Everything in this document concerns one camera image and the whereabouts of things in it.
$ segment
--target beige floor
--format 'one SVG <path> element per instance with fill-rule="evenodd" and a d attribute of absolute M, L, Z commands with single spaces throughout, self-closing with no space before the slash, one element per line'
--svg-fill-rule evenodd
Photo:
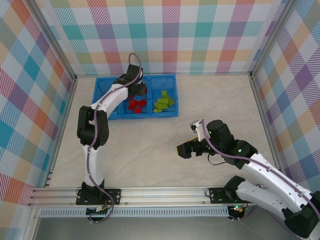
<path fill-rule="evenodd" d="M 78 80 L 50 187 L 79 187 L 84 179 L 78 113 L 81 106 L 91 104 L 95 80 Z M 191 122 L 220 119 L 235 138 L 251 143 L 273 164 L 248 77 L 178 75 L 177 89 L 179 117 L 109 121 L 110 136 L 103 148 L 105 186 L 220 186 L 234 175 L 258 183 L 227 163 L 210 165 L 207 155 L 183 159 L 176 151 L 176 146 L 195 136 Z M 215 156 L 211 161 L 223 159 Z"/>

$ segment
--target blue bin compartment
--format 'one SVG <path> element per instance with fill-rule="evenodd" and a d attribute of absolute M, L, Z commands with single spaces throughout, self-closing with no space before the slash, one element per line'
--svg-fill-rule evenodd
<path fill-rule="evenodd" d="M 179 102 L 176 75 L 155 75 L 150 78 L 151 88 L 151 117 L 152 118 L 169 118 L 178 117 L 179 114 Z M 174 104 L 169 106 L 168 109 L 163 109 L 162 112 L 153 112 L 156 108 L 155 103 L 158 98 L 163 98 L 161 92 L 167 91 L 167 95 L 174 100 Z"/>
<path fill-rule="evenodd" d="M 98 77 L 95 81 L 92 103 L 98 101 L 111 88 L 111 85 L 118 77 Z M 177 117 L 179 114 L 179 102 L 176 75 L 147 75 L 142 82 L 147 87 L 147 94 L 143 96 L 134 96 L 133 99 L 140 101 L 145 99 L 147 104 L 141 109 L 141 113 L 135 113 L 128 109 L 129 99 L 124 100 L 109 116 L 109 120 L 115 119 L 142 119 L 142 118 L 168 118 Z M 167 94 L 175 101 L 168 109 L 163 112 L 154 113 L 155 103 L 158 98 L 162 98 L 162 90 L 167 90 Z"/>

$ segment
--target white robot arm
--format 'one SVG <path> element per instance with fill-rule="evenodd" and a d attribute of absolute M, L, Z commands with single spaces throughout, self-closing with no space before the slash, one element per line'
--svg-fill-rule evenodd
<path fill-rule="evenodd" d="M 114 91 L 115 89 L 121 87 L 121 84 L 112 84 L 110 90 L 106 93 Z M 101 103 L 101 99 L 97 102 L 93 103 L 90 108 L 94 110 L 97 105 L 99 104 L 98 111 L 103 111 L 106 113 L 107 118 L 109 118 L 110 114 L 115 110 L 115 108 L 128 97 L 128 88 L 123 87 L 119 90 L 116 90 L 112 94 L 110 94 L 107 98 L 105 98 Z M 87 161 L 87 154 L 88 154 L 88 144 L 83 146 L 84 150 L 84 159 Z M 91 177 L 94 181 L 100 186 L 104 181 L 103 171 L 102 171 L 102 162 L 103 162 L 103 152 L 102 152 L 102 145 L 97 147 L 97 149 L 91 148 L 90 156 L 89 156 L 89 167 L 91 171 Z M 94 186 L 93 182 L 89 178 L 89 174 L 85 171 L 84 183 L 88 186 Z"/>
<path fill-rule="evenodd" d="M 142 78 L 143 69 L 129 64 L 127 73 L 117 78 L 106 94 L 92 105 L 80 108 L 77 137 L 83 145 L 86 172 L 81 189 L 77 190 L 76 204 L 104 204 L 106 195 L 109 198 L 108 202 L 113 202 L 110 195 L 104 191 L 102 171 L 103 153 L 101 148 L 109 138 L 108 118 L 128 96 L 145 94 L 146 86 L 142 83 Z"/>
<path fill-rule="evenodd" d="M 320 209 L 319 191 L 312 193 L 289 179 L 248 142 L 234 139 L 228 126 L 221 120 L 207 124 L 210 138 L 203 121 L 194 121 L 190 127 L 198 137 L 179 145 L 179 156 L 188 159 L 192 152 L 196 156 L 202 153 L 221 154 L 227 163 L 254 176 L 266 187 L 259 188 L 242 177 L 234 176 L 224 187 L 226 196 L 251 202 L 270 211 L 300 237 L 307 238 L 310 235 L 319 222 L 313 208 L 316 207 L 317 211 Z"/>

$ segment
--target plaid wall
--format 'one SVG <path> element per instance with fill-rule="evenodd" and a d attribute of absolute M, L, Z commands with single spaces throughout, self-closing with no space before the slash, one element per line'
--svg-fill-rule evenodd
<path fill-rule="evenodd" d="M 253 61 L 251 62 L 251 65 L 249 68 L 249 72 L 252 72 L 252 70 L 254 69 L 256 62 L 257 62 L 258 58 L 260 57 L 261 51 L 264 49 L 264 47 L 270 37 L 270 34 L 272 33 L 274 27 L 276 26 L 276 23 L 277 23 L 279 17 L 281 16 L 281 13 L 282 13 L 287 1 L 288 0 L 281 0 L 281 3 L 279 5 L 278 9 L 276 10 L 276 13 L 270 23 L 270 26 L 269 26 L 268 30 L 266 31 L 262 42 L 260 43 L 259 49 L 256 51 L 256 54 L 254 55 Z"/>
<path fill-rule="evenodd" d="M 129 52 L 145 73 L 247 72 L 280 0 L 37 2 L 75 72 L 96 75 L 126 71 Z"/>
<path fill-rule="evenodd" d="M 320 1 L 300 0 L 257 75 L 286 174 L 320 190 Z"/>
<path fill-rule="evenodd" d="M 71 80 L 22 0 L 0 0 L 0 239 L 49 167 Z"/>

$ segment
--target metal base plate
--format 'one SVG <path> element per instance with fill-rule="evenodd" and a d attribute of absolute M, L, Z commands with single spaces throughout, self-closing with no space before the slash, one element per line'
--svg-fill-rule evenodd
<path fill-rule="evenodd" d="M 119 205 L 120 204 L 120 199 L 121 199 L 121 189 L 119 188 L 105 188 L 104 189 L 108 194 L 111 195 L 111 197 L 113 198 L 114 201 L 114 205 Z M 81 196 L 82 195 L 82 189 L 78 190 L 78 195 Z M 77 197 L 75 204 L 76 205 L 88 205 L 88 201 L 84 200 L 81 197 Z M 106 199 L 102 199 L 100 202 L 97 203 L 97 205 L 111 205 L 111 199 L 109 199 L 106 196 Z"/>
<path fill-rule="evenodd" d="M 180 187 L 122 187 L 121 199 L 117 207 L 204 207 L 204 206 L 234 206 L 246 205 L 230 200 L 209 201 L 205 195 L 210 186 L 180 186 Z M 217 186 L 213 189 L 224 189 Z M 29 201 L 30 208 L 97 208 L 103 204 L 76 205 L 76 187 L 40 187 L 35 188 Z"/>
<path fill-rule="evenodd" d="M 225 194 L 224 187 L 211 187 L 208 189 L 208 197 L 210 197 L 211 204 L 248 204 L 248 201 L 243 201 L 241 199 L 236 199 L 234 201 L 230 200 Z"/>

